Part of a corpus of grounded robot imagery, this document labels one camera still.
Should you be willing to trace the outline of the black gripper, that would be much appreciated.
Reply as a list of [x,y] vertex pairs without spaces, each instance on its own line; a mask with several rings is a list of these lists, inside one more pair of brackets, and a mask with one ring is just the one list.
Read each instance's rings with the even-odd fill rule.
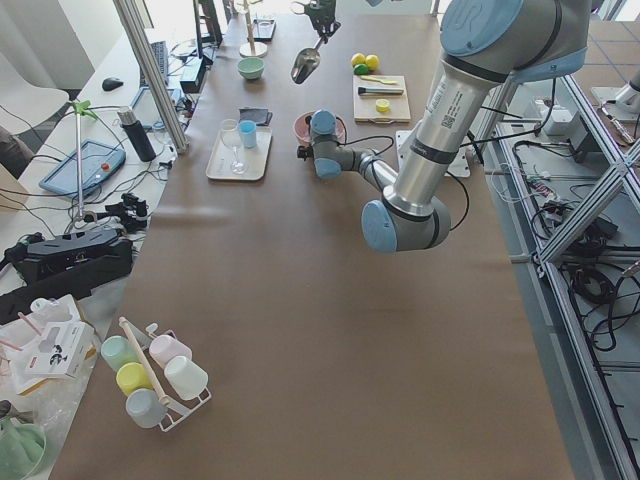
[[313,148],[311,146],[299,145],[297,147],[296,156],[302,160],[310,160],[313,158]]
[[292,1],[291,12],[306,15],[322,43],[327,43],[341,27],[336,19],[335,0]]

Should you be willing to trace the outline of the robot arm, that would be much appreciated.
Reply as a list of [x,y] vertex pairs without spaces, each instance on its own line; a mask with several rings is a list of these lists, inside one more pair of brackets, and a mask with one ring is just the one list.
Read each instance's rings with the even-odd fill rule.
[[353,171],[380,191],[380,199],[368,202],[361,214],[372,249],[393,253],[437,246],[451,219],[435,192],[486,95],[507,80],[540,81],[579,70],[591,10],[589,1],[454,1],[441,24],[442,75],[407,140],[400,170],[374,150],[340,145],[336,117],[327,110],[312,115],[310,145],[299,153],[313,160],[321,179]]

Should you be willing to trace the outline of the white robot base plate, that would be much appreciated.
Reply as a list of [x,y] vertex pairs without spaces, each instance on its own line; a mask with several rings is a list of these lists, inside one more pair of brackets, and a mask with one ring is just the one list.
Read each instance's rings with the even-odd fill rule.
[[[398,166],[403,169],[409,158],[409,154],[413,153],[412,145],[414,143],[414,132],[412,130],[397,130],[395,132],[396,154]],[[427,153],[428,158],[436,163],[447,167],[447,176],[456,176],[459,178],[468,178],[471,175],[471,169],[467,158],[467,148],[461,147],[453,154],[452,152],[440,151],[437,149],[422,148],[419,150],[422,154]]]

